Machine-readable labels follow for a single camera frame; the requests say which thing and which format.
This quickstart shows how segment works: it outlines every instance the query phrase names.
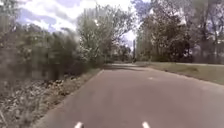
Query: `asphalt road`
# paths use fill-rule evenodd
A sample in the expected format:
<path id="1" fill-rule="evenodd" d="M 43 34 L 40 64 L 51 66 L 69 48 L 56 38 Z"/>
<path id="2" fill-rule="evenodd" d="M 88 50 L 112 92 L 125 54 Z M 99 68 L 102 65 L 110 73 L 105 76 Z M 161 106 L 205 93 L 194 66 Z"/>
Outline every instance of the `asphalt road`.
<path id="1" fill-rule="evenodd" d="M 224 128 L 221 85 L 113 65 L 50 111 L 36 128 Z"/>

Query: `white lane marking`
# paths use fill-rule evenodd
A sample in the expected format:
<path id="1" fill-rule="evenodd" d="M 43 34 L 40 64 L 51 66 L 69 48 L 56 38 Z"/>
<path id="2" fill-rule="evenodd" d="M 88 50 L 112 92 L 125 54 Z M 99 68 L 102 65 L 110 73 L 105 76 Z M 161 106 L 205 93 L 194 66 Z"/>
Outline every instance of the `white lane marking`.
<path id="1" fill-rule="evenodd" d="M 146 122 L 146 121 L 142 123 L 142 127 L 143 128 L 150 128 L 148 122 Z"/>
<path id="2" fill-rule="evenodd" d="M 148 79 L 149 79 L 149 80 L 153 80 L 153 77 L 149 77 Z"/>
<path id="3" fill-rule="evenodd" d="M 83 128 L 83 123 L 82 122 L 78 122 L 74 128 Z"/>

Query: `cloud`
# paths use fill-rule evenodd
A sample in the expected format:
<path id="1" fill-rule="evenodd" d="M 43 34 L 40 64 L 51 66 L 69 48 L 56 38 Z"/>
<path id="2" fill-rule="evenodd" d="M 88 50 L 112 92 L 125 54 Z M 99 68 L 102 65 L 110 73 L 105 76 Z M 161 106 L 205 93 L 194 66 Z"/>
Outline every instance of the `cloud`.
<path id="1" fill-rule="evenodd" d="M 49 27 L 50 27 L 50 24 L 46 23 L 43 20 L 40 20 L 40 21 L 30 20 L 30 19 L 25 19 L 25 20 L 26 20 L 26 22 L 29 22 L 29 23 L 35 24 L 37 26 L 40 26 L 43 29 L 49 29 Z"/>
<path id="2" fill-rule="evenodd" d="M 77 17 L 86 8 L 94 8 L 96 4 L 119 6 L 127 11 L 131 6 L 130 0 L 19 0 L 24 14 L 21 21 L 33 23 L 45 29 L 75 30 Z M 134 40 L 133 32 L 126 34 L 128 40 Z"/>

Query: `dirt shoulder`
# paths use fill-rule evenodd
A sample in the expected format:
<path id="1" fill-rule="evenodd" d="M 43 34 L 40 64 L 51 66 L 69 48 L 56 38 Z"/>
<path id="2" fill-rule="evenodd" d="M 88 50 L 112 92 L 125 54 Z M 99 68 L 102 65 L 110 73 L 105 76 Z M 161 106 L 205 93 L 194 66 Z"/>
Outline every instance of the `dirt shoulder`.
<path id="1" fill-rule="evenodd" d="M 1 128 L 29 128 L 67 95 L 97 74 L 92 69 L 79 77 L 69 77 L 52 82 L 32 81 L 23 83 L 20 89 L 1 101 Z"/>

